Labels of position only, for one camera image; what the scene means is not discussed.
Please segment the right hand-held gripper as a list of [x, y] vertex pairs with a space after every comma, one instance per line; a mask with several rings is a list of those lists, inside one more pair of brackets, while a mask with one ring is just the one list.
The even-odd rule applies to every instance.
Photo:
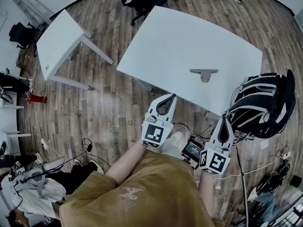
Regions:
[[[221, 133], [223, 128], [223, 147]], [[199, 169], [210, 175], [222, 175], [230, 162], [230, 148], [233, 145], [233, 129], [226, 117], [220, 117], [212, 131], [209, 142], [200, 152]]]

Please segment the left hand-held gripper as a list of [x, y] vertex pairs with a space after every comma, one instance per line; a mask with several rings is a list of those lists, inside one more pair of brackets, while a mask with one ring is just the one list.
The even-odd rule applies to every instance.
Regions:
[[166, 94], [152, 101], [142, 123], [143, 145], [157, 148], [164, 143], [173, 129], [176, 104], [176, 94]]

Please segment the person's left forearm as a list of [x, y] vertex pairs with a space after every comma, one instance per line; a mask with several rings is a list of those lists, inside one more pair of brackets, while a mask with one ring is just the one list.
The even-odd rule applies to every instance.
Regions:
[[123, 184], [146, 153], [146, 149], [147, 147], [140, 140], [137, 141], [103, 175], [103, 182], [108, 183], [111, 188], [116, 188]]

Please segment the person's right forearm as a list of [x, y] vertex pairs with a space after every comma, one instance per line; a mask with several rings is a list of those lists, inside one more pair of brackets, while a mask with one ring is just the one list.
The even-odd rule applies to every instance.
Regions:
[[214, 177], [212, 175], [204, 171], [201, 172], [199, 191], [201, 198], [204, 202], [205, 208], [207, 210], [207, 213], [211, 218], [213, 218], [215, 194], [214, 194]]

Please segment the person's white shoe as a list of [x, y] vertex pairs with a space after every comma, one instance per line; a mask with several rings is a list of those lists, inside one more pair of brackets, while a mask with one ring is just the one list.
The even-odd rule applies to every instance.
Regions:
[[169, 138], [171, 145], [181, 148], [185, 146], [185, 135], [182, 131], [174, 132]]

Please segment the small black screen device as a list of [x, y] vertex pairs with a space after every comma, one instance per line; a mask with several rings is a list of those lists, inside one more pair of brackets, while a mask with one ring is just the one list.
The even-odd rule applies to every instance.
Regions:
[[195, 141], [195, 138], [191, 136], [186, 146], [181, 151], [182, 159], [192, 167], [196, 167], [200, 159], [201, 146], [202, 145]]

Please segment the person's light grey trousers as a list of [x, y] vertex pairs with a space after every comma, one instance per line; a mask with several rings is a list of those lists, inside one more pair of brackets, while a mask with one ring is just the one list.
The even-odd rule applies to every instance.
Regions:
[[162, 145], [161, 154], [182, 160], [182, 149], [180, 149], [179, 146], [182, 146], [184, 148], [185, 145], [180, 144], [180, 142], [181, 141], [177, 141], [173, 137], [167, 138]]

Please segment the person's mustard shirt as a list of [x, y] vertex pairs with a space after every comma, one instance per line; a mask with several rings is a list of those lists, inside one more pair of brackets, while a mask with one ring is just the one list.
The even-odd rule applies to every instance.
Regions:
[[207, 213], [191, 166], [151, 151], [121, 185], [93, 172], [59, 212], [62, 227], [224, 227]]

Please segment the white metal rack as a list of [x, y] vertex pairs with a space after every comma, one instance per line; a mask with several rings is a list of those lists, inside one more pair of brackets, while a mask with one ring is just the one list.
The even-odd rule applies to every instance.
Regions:
[[274, 227], [303, 227], [303, 201]]

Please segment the small white side table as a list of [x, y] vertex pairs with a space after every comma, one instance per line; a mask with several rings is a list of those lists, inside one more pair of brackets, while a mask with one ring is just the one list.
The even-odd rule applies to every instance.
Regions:
[[69, 86], [89, 90], [90, 86], [56, 75], [65, 60], [71, 59], [71, 52], [85, 44], [110, 65], [114, 61], [92, 41], [92, 36], [63, 10], [42, 34], [37, 42], [37, 53], [44, 80], [53, 80]]

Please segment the red fire extinguisher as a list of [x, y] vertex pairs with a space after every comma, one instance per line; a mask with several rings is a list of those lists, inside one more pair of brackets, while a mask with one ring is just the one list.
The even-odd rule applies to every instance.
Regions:
[[29, 103], [43, 103], [43, 104], [46, 104], [47, 103], [47, 97], [30, 94], [30, 95], [27, 96], [27, 101]]

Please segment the grey metal ladder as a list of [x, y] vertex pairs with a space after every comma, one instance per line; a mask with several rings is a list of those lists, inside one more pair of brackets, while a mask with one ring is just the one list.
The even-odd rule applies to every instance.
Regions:
[[11, 0], [29, 19], [30, 25], [39, 30], [43, 30], [46, 25], [50, 25], [52, 11], [39, 0]]

